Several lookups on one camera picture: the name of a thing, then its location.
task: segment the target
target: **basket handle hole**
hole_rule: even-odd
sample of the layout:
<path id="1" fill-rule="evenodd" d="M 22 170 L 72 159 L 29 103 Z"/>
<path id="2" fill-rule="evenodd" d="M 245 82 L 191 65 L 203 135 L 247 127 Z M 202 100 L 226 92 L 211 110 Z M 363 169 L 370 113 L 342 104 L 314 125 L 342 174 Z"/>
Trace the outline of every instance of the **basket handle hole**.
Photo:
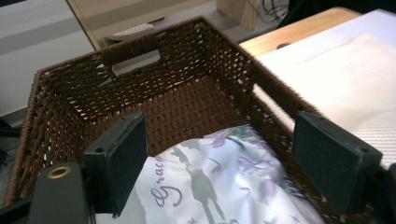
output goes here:
<path id="1" fill-rule="evenodd" d="M 126 72 L 135 70 L 136 68 L 142 68 L 147 65 L 154 64 L 160 59 L 161 54 L 157 49 L 155 49 L 148 53 L 133 57 L 132 59 L 123 61 L 121 63 L 115 63 L 113 65 L 113 72 L 116 76 L 119 76 Z"/>

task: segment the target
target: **floor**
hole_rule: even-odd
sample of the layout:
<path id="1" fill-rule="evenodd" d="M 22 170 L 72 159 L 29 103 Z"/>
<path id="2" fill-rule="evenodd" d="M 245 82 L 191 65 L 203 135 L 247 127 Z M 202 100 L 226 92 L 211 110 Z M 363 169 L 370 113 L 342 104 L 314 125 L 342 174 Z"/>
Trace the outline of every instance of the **floor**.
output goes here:
<path id="1" fill-rule="evenodd" d="M 203 15 L 217 25 L 231 39 L 237 43 L 241 43 L 255 36 L 263 35 L 275 30 L 281 19 L 286 15 L 289 0 L 264 0 L 263 2 L 264 5 L 261 0 L 258 0 L 256 28 L 252 31 L 243 28 L 237 22 L 217 11 L 215 0 L 186 11 L 182 11 L 175 15 L 165 17 L 163 20 L 156 21 L 152 24 L 155 29 L 161 29 L 179 21 Z M 16 127 L 21 125 L 23 115 L 24 111 L 22 110 L 15 114 L 2 117 L 1 119 L 11 126 Z M 0 137 L 0 149 L 7 153 L 5 158 L 0 157 L 0 160 L 5 159 L 5 164 L 0 165 L 0 204 L 2 204 L 4 200 L 9 172 L 15 159 L 18 143 L 18 138 Z"/>

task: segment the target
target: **wooden table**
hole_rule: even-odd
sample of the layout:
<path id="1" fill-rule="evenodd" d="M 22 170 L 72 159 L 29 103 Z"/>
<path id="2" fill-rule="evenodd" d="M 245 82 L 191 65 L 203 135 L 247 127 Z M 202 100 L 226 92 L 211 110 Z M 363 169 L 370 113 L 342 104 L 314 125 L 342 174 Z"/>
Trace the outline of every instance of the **wooden table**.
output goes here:
<path id="1" fill-rule="evenodd" d="M 263 54 L 276 50 L 276 47 L 280 44 L 299 41 L 345 21 L 355 19 L 360 15 L 358 12 L 343 7 L 334 7 L 268 34 L 250 39 L 242 43 L 241 46 L 254 57 L 260 57 Z"/>

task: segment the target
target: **white surface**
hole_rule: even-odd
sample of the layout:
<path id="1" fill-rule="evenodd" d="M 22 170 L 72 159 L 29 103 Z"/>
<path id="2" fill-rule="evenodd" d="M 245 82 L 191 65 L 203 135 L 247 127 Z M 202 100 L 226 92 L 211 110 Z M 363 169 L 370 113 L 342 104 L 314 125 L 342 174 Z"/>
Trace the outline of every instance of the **white surface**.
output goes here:
<path id="1" fill-rule="evenodd" d="M 364 120 L 353 133 L 368 144 L 380 149 L 386 156 L 382 164 L 388 168 L 396 162 L 395 111 L 385 111 Z"/>
<path id="2" fill-rule="evenodd" d="M 259 60 L 323 115 L 358 135 L 371 119 L 390 122 L 396 116 L 396 29 L 390 27 L 396 27 L 396 16 L 376 10 Z M 395 131 L 387 127 L 365 132 L 396 136 L 389 135 Z M 369 141 L 367 134 L 360 138 L 386 157 L 396 148 L 394 141 L 384 147 L 384 141 Z"/>
<path id="3" fill-rule="evenodd" d="M 64 0 L 0 7 L 0 117 L 23 109 L 35 72 L 93 50 Z"/>

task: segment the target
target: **brown wicker basket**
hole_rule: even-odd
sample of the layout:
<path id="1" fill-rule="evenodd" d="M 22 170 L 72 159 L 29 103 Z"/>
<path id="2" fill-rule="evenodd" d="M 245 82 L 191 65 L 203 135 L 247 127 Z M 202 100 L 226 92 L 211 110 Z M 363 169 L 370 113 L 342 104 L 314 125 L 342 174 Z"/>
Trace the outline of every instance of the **brown wicker basket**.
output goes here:
<path id="1" fill-rule="evenodd" d="M 112 65 L 158 50 L 160 59 L 116 75 Z M 5 205 L 29 196 L 40 172 L 81 154 L 117 118 L 147 115 L 149 155 L 183 140 L 249 123 L 275 149 L 290 178 L 329 223 L 339 217 L 290 153 L 291 132 L 253 93 L 295 118 L 315 108 L 204 18 L 39 70 L 35 75 Z M 362 223 L 368 216 L 353 216 Z"/>

